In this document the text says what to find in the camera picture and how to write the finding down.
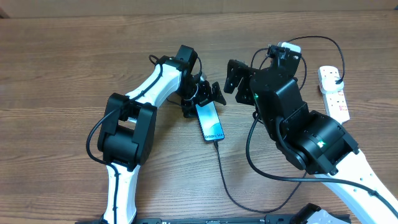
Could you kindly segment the blue screen Galaxy smartphone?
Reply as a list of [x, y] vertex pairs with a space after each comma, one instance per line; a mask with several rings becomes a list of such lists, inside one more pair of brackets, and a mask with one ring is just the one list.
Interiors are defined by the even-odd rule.
[[196, 105], [198, 121], [206, 142], [224, 139], [224, 131], [213, 102], [205, 106]]

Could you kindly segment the white power strip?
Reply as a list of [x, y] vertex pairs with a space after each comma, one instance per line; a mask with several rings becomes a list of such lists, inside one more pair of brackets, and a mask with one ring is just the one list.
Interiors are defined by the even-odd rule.
[[[321, 77], [340, 77], [339, 71], [336, 67], [325, 65], [318, 69], [318, 81], [320, 83]], [[343, 89], [336, 93], [323, 94], [323, 102], [326, 114], [337, 120], [340, 124], [350, 120], [348, 106]]]

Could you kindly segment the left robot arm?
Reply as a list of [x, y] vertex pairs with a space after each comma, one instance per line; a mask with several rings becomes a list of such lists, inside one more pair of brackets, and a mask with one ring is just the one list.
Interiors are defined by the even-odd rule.
[[181, 97], [186, 118], [212, 102], [226, 104], [218, 83], [192, 75], [197, 60], [193, 48], [181, 45], [176, 56], [154, 61], [154, 71], [135, 90], [108, 98], [97, 143], [108, 171], [108, 204], [100, 223], [136, 221], [139, 170], [152, 150], [157, 110], [169, 95]]

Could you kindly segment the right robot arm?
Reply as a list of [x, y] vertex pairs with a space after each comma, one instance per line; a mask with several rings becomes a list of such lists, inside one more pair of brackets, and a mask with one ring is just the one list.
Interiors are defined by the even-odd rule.
[[230, 60], [224, 92], [237, 91], [239, 103], [256, 108], [277, 148], [309, 178], [282, 177], [251, 168], [263, 177], [284, 182], [321, 182], [362, 223], [397, 223], [397, 199], [371, 169], [359, 144], [337, 120], [310, 111], [303, 101], [295, 72], [298, 59], [273, 59], [264, 69]]

